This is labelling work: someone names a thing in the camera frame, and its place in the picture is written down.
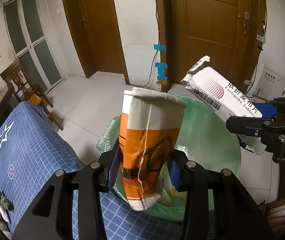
blue blanket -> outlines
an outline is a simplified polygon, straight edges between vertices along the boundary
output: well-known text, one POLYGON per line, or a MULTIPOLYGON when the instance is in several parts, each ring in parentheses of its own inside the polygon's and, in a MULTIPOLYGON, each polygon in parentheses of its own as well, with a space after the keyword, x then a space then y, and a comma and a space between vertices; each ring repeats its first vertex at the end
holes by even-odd
MULTIPOLYGON (((11 232, 56 170, 73 172, 82 167, 70 145, 50 127, 42 108, 20 103, 0 128, 0 189, 14 205, 9 212, 11 232)), ((77 200, 75 191, 74 239, 79 239, 77 200)), ((108 239, 180 239, 181 226, 135 212, 112 193, 101 193, 100 201, 108 239)))
POLYGON ((74 150, 50 127, 39 106, 20 103, 0 128, 0 190, 13 202, 13 232, 29 204, 57 169, 82 167, 74 150))

yellow tape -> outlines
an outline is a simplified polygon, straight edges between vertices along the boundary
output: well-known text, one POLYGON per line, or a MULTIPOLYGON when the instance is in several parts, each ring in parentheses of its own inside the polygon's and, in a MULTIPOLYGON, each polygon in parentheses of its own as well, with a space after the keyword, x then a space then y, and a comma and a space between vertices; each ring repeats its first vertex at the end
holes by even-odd
POLYGON ((160 85, 168 85, 168 80, 158 80, 156 83, 160 85))

glass door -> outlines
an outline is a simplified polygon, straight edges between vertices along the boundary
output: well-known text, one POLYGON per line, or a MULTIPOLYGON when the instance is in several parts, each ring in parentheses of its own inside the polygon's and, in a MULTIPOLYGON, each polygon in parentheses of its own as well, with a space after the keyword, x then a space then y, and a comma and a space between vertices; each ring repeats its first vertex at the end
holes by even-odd
POLYGON ((61 80, 39 19, 37 0, 11 0, 4 5, 7 33, 31 84, 49 91, 61 80))

orange chair cushion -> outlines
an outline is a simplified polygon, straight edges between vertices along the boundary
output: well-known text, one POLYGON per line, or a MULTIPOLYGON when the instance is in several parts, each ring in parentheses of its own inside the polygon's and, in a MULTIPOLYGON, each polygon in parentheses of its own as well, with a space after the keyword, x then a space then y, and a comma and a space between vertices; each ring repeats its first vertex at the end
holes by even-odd
POLYGON ((40 98, 36 94, 33 94, 27 101, 38 106, 42 101, 44 101, 44 99, 40 98))

tiled floor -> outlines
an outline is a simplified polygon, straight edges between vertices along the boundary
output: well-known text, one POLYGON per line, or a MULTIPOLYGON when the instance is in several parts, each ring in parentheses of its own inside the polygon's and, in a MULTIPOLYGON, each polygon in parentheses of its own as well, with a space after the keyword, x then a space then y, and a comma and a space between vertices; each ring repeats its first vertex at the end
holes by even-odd
MULTIPOLYGON (((83 163, 98 159, 97 141, 110 120, 121 114, 124 90, 131 89, 123 75, 97 72, 89 79, 70 77, 49 93, 54 105, 51 111, 64 127, 63 131, 55 127, 56 131, 83 163)), ((193 97, 177 84, 172 85, 169 93, 193 97)), ((242 149, 241 157, 241 183, 256 203, 273 200, 278 188, 278 165, 272 165, 271 154, 255 155, 242 149)))

